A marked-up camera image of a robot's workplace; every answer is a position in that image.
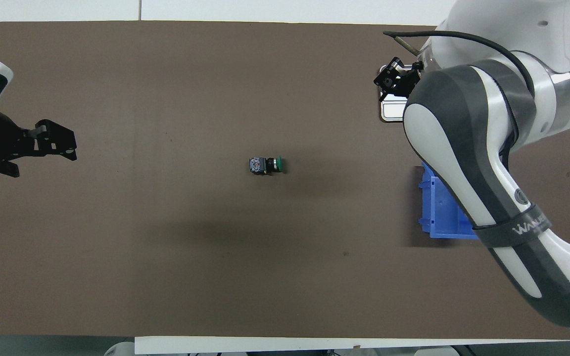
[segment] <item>blue storage box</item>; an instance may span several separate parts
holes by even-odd
[[[423,190],[422,218],[419,219],[422,230],[437,239],[477,239],[472,224],[448,188],[428,165],[422,165],[426,169],[419,183]]]

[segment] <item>small electronic component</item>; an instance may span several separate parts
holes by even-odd
[[[249,171],[260,175],[282,172],[283,159],[280,156],[278,158],[252,157],[249,160]]]

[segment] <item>black strap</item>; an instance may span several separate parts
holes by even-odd
[[[547,216],[534,204],[511,221],[499,225],[479,226],[474,228],[474,231],[486,247],[495,248],[522,245],[536,239],[550,227],[551,222]]]

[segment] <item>brown table surface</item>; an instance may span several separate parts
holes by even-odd
[[[480,243],[421,232],[384,29],[0,23],[0,111],[79,145],[0,175],[0,334],[570,339]],[[570,131],[511,167],[570,242]]]

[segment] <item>black cable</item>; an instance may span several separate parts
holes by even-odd
[[[481,45],[486,45],[491,49],[496,50],[500,54],[504,55],[505,58],[509,59],[520,71],[522,78],[524,79],[525,85],[527,86],[527,90],[531,93],[531,96],[535,96],[535,90],[533,88],[533,79],[531,79],[531,74],[523,63],[518,59],[518,57],[514,56],[513,53],[509,52],[509,50],[498,43],[488,40],[487,38],[482,38],[481,36],[473,35],[473,34],[466,34],[465,32],[457,32],[457,31],[417,31],[417,32],[395,32],[395,31],[384,31],[385,35],[390,36],[392,38],[403,37],[403,38],[418,38],[418,37],[432,37],[432,36],[439,36],[445,38],[460,38],[460,39],[467,39],[469,41],[480,43]]]
[[[507,116],[509,117],[510,124],[512,126],[512,133],[509,136],[507,136],[502,151],[498,153],[498,155],[502,157],[501,162],[503,166],[507,171],[509,171],[509,151],[511,151],[512,147],[514,146],[514,144],[516,144],[516,141],[518,140],[518,135],[519,135],[518,123],[516,123],[514,112],[512,111],[512,108],[509,105],[509,100],[505,95],[505,91],[503,90],[503,88],[500,87],[499,83],[496,83],[496,85],[498,86],[498,90],[500,90],[500,93],[502,94],[503,99],[505,100],[505,106],[507,107]]]
[[[466,349],[468,349],[468,351],[470,352],[470,354],[471,354],[472,356],[476,356],[475,352],[472,351],[472,349],[470,349],[469,345],[463,345],[463,346],[466,347]]]
[[[455,345],[450,345],[450,347],[452,347],[457,352],[457,354],[459,354],[459,356],[463,356],[463,353],[459,351]]]

